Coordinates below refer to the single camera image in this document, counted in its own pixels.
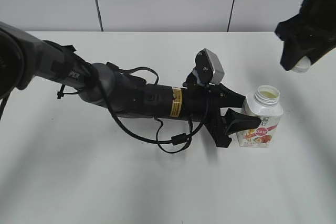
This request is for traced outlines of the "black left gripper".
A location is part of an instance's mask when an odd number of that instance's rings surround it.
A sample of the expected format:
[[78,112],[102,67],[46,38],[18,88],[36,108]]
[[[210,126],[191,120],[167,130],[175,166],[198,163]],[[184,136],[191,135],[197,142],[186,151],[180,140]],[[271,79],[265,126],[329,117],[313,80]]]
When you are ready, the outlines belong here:
[[245,96],[223,84],[201,86],[190,73],[183,83],[183,110],[191,119],[199,120],[208,130],[216,147],[229,147],[229,135],[256,129],[261,119],[238,113],[230,108],[241,108]]

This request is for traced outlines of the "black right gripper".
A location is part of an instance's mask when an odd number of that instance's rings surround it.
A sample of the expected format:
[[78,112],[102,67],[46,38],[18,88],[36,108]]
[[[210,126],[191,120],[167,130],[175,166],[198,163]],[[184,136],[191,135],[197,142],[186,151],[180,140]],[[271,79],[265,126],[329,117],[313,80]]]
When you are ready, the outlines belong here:
[[275,34],[284,43],[280,64],[285,71],[304,56],[316,63],[335,48],[335,0],[305,0],[300,13],[280,22]]

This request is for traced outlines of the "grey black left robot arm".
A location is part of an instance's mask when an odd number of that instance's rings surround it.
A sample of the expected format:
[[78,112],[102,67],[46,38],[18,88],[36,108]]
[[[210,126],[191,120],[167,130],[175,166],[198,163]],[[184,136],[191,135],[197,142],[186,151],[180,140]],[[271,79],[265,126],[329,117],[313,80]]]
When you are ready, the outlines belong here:
[[14,89],[24,90],[41,77],[74,93],[85,102],[109,110],[113,119],[149,118],[197,122],[206,127],[217,147],[227,148],[231,135],[259,127],[261,120],[237,112],[245,97],[222,84],[224,70],[209,49],[201,50],[195,67],[181,88],[150,84],[134,69],[108,63],[88,63],[71,45],[40,40],[1,23],[1,98]]

